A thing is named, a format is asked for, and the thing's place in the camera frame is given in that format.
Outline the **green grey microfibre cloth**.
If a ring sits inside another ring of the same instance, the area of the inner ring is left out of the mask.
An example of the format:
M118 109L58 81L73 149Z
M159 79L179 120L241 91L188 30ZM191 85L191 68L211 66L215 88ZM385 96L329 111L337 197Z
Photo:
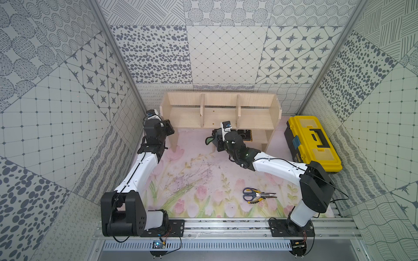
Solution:
M220 141L223 141L223 138L222 138L222 130L219 128L219 129L214 129L212 131L211 135L205 139L205 144L206 145L213 144L215 148L218 148L218 144Z

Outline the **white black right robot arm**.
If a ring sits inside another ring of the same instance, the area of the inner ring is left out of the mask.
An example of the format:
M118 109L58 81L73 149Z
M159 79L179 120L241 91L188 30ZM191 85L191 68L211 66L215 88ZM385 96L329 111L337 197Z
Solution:
M336 187L320 163L294 163L274 158L246 146L242 136L231 129L213 130L211 138L207 138L205 143L213 143L218 152L225 151L229 160L243 169L265 172L300 187L302 199L288 215L287 227L302 228L315 214L327 211Z

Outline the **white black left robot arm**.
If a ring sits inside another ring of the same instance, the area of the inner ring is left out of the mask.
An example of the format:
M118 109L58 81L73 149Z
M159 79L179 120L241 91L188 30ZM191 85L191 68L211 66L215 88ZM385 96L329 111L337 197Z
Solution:
M175 133L169 120L153 116L144 122L145 135L135 163L114 191L103 194L101 205L102 234L105 237L142 236L154 229L158 236L169 230L164 210L147 211L140 196L166 150L165 140Z

